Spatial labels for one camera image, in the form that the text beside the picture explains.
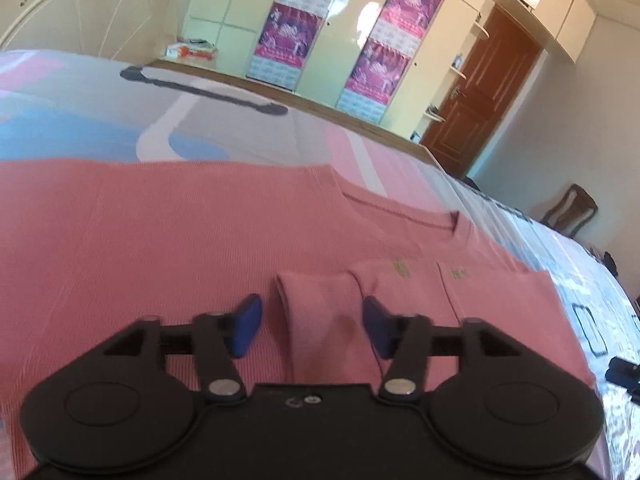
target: wooden chair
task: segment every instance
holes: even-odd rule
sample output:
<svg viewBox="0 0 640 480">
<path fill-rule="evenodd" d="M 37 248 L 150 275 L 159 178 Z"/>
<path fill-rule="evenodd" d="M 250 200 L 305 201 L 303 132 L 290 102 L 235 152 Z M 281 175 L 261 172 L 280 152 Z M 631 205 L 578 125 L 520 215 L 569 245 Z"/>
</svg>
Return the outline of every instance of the wooden chair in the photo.
<svg viewBox="0 0 640 480">
<path fill-rule="evenodd" d="M 573 201 L 570 202 L 571 196 L 574 195 Z M 561 212 L 556 218 L 553 225 L 550 224 L 551 217 L 556 213 L 567 208 L 566 211 Z M 571 184 L 571 187 L 562 197 L 562 200 L 553 208 L 551 208 L 542 219 L 542 224 L 551 227 L 554 231 L 564 234 L 565 231 L 575 224 L 580 218 L 587 213 L 588 216 L 584 218 L 567 236 L 574 238 L 578 234 L 578 231 L 584 227 L 584 225 L 591 220 L 598 212 L 598 205 L 595 200 L 591 198 L 583 188 L 577 184 Z"/>
</svg>

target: pink shirt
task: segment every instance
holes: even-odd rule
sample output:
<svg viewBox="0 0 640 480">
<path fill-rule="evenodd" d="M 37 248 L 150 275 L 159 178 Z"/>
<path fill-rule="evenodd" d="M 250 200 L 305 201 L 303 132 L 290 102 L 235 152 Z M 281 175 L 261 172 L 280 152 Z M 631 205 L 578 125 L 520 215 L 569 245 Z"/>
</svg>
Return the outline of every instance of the pink shirt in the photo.
<svg viewBox="0 0 640 480">
<path fill-rule="evenodd" d="M 369 383 L 375 391 L 388 363 L 379 363 L 362 329 L 362 301 L 378 298 L 392 314 L 422 314 L 439 326 L 479 317 L 565 371 L 594 386 L 580 343 L 548 272 L 517 273 L 448 262 L 361 262 L 333 276 L 279 275 L 289 319 L 294 380 Z M 456 357 L 430 359 L 425 388 L 458 370 Z"/>
<path fill-rule="evenodd" d="M 141 316 L 187 323 L 261 294 L 263 327 L 238 362 L 251 387 L 292 378 L 281 270 L 431 254 L 527 270 L 463 215 L 400 205 L 329 166 L 5 162 L 0 208 L 0 401 L 18 478 L 33 465 L 25 393 Z M 193 384 L 189 360 L 170 368 Z"/>
</svg>

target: wall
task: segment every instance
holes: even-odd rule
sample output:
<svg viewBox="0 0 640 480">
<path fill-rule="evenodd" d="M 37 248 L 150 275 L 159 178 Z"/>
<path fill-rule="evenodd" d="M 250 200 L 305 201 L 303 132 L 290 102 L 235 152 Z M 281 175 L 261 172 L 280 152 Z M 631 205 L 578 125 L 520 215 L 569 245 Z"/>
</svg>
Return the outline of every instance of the wall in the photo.
<svg viewBox="0 0 640 480">
<path fill-rule="evenodd" d="M 366 23 L 385 0 L 335 0 L 306 60 L 295 93 L 334 107 L 358 59 Z M 245 77 L 273 0 L 191 0 L 183 34 L 215 44 L 218 72 Z M 443 0 L 379 124 L 409 138 L 449 73 L 485 0 Z"/>
<path fill-rule="evenodd" d="M 530 98 L 478 171 L 479 187 L 541 218 L 571 183 L 600 211 L 578 238 L 610 251 L 640 294 L 640 32 L 598 18 L 574 66 L 549 56 Z"/>
</svg>

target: wooden door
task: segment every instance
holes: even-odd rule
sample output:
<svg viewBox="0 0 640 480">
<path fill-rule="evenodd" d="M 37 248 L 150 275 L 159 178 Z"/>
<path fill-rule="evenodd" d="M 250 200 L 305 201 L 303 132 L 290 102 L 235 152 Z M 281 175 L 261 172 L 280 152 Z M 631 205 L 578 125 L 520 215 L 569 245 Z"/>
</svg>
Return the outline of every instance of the wooden door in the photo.
<svg viewBox="0 0 640 480">
<path fill-rule="evenodd" d="M 476 41 L 461 77 L 440 107 L 443 123 L 422 138 L 447 173 L 460 177 L 471 166 L 516 97 L 540 53 L 535 43 L 499 7 L 484 28 L 489 39 Z"/>
</svg>

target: patterned bedspread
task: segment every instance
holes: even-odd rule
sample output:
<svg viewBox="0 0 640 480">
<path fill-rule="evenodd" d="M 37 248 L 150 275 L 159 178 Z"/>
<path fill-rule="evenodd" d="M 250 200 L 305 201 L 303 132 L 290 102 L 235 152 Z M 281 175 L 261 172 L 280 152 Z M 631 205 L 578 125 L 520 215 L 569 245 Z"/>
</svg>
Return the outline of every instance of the patterned bedspread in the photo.
<svg viewBox="0 0 640 480">
<path fill-rule="evenodd" d="M 640 474 L 640 408 L 604 381 L 612 357 L 640 362 L 640 321 L 622 289 L 580 245 L 437 168 L 220 83 L 58 52 L 0 53 L 0 159 L 43 157 L 329 163 L 398 202 L 461 210 L 532 268 L 551 273 L 606 411 L 606 440 L 591 464 L 616 480 Z M 11 477 L 0 426 L 0 480 Z"/>
</svg>

